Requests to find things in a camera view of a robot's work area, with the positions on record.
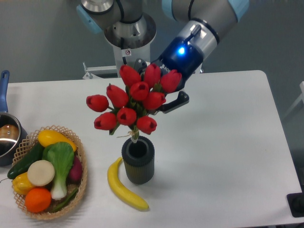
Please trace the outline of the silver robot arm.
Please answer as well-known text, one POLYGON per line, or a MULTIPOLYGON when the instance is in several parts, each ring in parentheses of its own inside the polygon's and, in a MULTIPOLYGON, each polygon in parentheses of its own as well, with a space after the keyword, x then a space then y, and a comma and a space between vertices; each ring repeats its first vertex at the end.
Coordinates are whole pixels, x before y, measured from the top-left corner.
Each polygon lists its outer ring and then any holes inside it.
MULTIPOLYGON (((143 11, 141 0, 83 0, 76 10, 92 33, 104 33, 113 47, 116 70, 123 64, 144 72, 150 60, 150 45, 156 36, 153 18, 143 11)), ((249 8, 247 0, 164 0, 162 10, 185 26, 154 63, 162 74, 176 69, 182 74, 176 100, 164 104, 168 113, 189 102, 186 81, 201 70, 203 61, 249 8)))

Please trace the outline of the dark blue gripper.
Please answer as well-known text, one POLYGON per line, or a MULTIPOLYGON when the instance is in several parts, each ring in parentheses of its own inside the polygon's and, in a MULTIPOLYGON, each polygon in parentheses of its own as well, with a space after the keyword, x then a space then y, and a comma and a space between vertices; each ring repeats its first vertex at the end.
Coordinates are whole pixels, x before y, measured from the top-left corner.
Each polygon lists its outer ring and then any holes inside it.
MULTIPOLYGON (((165 76, 172 70, 176 70, 181 74, 181 79, 177 86, 168 91, 169 93, 173 93, 184 88, 186 81, 203 62, 203 54, 200 49, 185 38, 176 37, 160 56, 152 62, 161 69, 162 76, 165 76)), ((142 58, 137 58, 134 64, 135 71, 139 75, 142 75, 146 68, 147 62, 142 58)), ((185 91, 179 91, 175 100, 163 104, 154 114, 158 112, 167 114, 186 105, 189 101, 189 95, 185 91)))

